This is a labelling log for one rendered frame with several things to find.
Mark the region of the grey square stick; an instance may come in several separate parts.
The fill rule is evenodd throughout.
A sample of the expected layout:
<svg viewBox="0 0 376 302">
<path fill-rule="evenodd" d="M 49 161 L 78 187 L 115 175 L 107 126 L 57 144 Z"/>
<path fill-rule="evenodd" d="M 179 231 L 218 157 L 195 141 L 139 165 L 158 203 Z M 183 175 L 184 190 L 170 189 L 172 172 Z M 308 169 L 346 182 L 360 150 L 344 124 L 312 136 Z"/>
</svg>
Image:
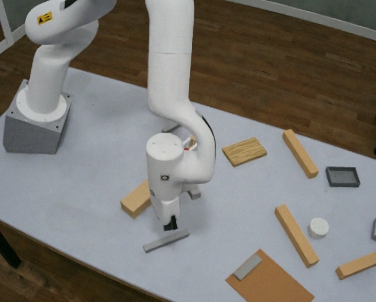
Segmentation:
<svg viewBox="0 0 376 302">
<path fill-rule="evenodd" d="M 159 240 L 145 244 L 145 245 L 143 245 L 143 249 L 144 249 L 145 253 L 149 253 L 149 252 L 154 251 L 156 249 L 162 248 L 164 246 L 167 246 L 169 244 L 172 244 L 174 242 L 177 242 L 179 240 L 187 238 L 187 237 L 189 237 L 189 234 L 190 233 L 188 232 L 188 230 L 184 229 L 182 231 L 171 234 L 171 235 L 166 236 L 164 238 L 161 238 Z"/>
<path fill-rule="evenodd" d="M 170 133 L 170 132 L 176 130 L 177 128 L 179 128 L 179 127 L 181 127 L 181 125 L 174 122 L 174 123 L 168 125 L 167 127 L 163 128 L 162 133 Z"/>
</svg>

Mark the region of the brown wooden board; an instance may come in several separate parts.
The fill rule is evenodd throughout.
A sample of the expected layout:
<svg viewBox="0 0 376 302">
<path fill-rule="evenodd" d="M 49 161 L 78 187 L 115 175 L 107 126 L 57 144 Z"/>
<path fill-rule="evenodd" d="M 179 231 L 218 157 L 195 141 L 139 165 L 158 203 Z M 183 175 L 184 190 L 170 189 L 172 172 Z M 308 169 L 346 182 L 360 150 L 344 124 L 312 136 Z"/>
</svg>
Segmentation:
<svg viewBox="0 0 376 302">
<path fill-rule="evenodd" d="M 234 167 L 267 155 L 267 151 L 256 137 L 222 148 L 223 154 Z"/>
</svg>

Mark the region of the brown clipboard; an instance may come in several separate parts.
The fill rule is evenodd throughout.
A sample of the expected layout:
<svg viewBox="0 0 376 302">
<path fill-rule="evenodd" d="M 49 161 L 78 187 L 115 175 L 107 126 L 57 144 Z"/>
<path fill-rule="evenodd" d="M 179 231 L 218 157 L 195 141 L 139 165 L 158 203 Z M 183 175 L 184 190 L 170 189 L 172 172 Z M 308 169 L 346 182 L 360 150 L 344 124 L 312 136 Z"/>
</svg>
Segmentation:
<svg viewBox="0 0 376 302">
<path fill-rule="evenodd" d="M 245 262 L 225 281 L 247 302 L 311 302 L 315 298 L 262 249 Z"/>
</svg>

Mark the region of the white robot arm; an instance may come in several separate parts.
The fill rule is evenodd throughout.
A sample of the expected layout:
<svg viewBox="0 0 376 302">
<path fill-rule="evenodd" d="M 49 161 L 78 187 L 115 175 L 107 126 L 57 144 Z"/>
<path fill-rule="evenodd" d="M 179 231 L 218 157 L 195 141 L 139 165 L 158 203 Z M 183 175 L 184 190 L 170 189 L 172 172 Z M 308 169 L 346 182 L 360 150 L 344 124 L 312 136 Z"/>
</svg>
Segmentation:
<svg viewBox="0 0 376 302">
<path fill-rule="evenodd" d="M 116 1 L 50 0 L 28 13 L 26 34 L 42 46 L 34 56 L 29 86 L 16 99 L 25 118 L 52 123 L 64 115 L 66 101 L 61 90 L 69 63 L 92 42 L 98 19 L 109 13 Z M 208 122 L 188 98 L 194 2 L 145 0 L 145 4 L 150 18 L 149 110 L 185 127 L 197 142 L 197 149 L 188 151 L 171 133 L 159 133 L 147 141 L 149 191 L 160 200 L 188 191 L 195 200 L 201 198 L 197 184 L 208 183 L 213 177 L 216 144 Z"/>
</svg>

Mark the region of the tan wooden base plank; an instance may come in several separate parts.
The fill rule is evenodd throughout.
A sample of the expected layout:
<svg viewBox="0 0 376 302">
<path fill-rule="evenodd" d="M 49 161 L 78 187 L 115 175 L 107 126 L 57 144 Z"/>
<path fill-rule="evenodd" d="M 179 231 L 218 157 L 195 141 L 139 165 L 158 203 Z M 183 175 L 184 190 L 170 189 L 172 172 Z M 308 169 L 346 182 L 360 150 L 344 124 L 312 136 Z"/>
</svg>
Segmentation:
<svg viewBox="0 0 376 302">
<path fill-rule="evenodd" d="M 148 179 L 120 201 L 121 209 L 135 219 L 151 205 Z"/>
</svg>

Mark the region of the white short cylinder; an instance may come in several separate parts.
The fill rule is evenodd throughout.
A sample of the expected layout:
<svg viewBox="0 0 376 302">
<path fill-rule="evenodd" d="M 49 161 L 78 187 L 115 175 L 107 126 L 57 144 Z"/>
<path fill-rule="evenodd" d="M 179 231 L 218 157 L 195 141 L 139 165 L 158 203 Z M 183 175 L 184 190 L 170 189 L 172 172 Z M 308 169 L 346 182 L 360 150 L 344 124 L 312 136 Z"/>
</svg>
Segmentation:
<svg viewBox="0 0 376 302">
<path fill-rule="evenodd" d="M 326 233 L 329 230 L 329 225 L 328 223 L 322 219 L 322 218 L 314 218 L 310 222 L 307 232 L 309 236 L 313 239 L 320 240 L 324 238 Z"/>
</svg>

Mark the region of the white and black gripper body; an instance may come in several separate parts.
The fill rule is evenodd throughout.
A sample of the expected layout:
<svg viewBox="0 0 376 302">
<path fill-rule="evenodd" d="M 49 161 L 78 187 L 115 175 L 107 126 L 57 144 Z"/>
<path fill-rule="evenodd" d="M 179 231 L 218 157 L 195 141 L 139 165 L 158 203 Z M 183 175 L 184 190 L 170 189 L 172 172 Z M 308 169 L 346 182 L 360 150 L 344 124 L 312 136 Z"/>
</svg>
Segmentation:
<svg viewBox="0 0 376 302">
<path fill-rule="evenodd" d="M 168 225 L 171 221 L 171 216 L 175 215 L 176 219 L 179 220 L 180 207 L 179 207 L 179 197 L 175 197 L 170 200 L 160 200 L 155 199 L 150 194 L 151 203 L 163 225 Z M 154 201 L 155 200 L 155 201 Z M 156 203 L 155 203 L 156 202 Z M 154 204 L 155 203 L 155 204 Z M 156 207 L 156 206 L 157 207 Z"/>
</svg>

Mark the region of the tan wooden bar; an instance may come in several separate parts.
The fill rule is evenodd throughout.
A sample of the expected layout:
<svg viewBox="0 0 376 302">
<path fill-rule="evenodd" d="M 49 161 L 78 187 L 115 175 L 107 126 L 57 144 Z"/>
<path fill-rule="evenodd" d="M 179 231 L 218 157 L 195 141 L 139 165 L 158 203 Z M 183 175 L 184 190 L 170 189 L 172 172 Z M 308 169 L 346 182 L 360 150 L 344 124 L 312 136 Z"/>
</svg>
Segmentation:
<svg viewBox="0 0 376 302">
<path fill-rule="evenodd" d="M 356 260 L 338 266 L 335 272 L 338 278 L 340 280 L 343 280 L 362 271 L 370 269 L 374 266 L 376 266 L 376 251 Z"/>
<path fill-rule="evenodd" d="M 283 131 L 282 139 L 290 149 L 308 179 L 317 177 L 319 170 L 292 130 Z"/>
<path fill-rule="evenodd" d="M 296 249 L 305 267 L 309 268 L 316 265 L 319 258 L 300 229 L 296 220 L 292 216 L 291 212 L 287 208 L 286 204 L 277 206 L 274 214 Z"/>
</svg>

